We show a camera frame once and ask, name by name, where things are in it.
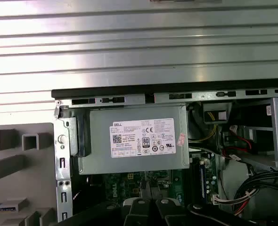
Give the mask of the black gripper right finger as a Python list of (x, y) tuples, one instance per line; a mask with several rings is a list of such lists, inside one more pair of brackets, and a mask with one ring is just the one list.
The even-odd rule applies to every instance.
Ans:
[(212, 205), (191, 203), (186, 207), (176, 199), (162, 195), (153, 186), (153, 201), (165, 226), (243, 226), (244, 220)]

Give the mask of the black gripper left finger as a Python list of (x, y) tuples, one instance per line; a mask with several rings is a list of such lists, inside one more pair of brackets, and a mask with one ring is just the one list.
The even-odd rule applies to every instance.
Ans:
[(58, 223), (59, 226), (147, 226), (152, 201), (148, 181), (141, 183), (141, 196), (122, 205), (103, 202)]

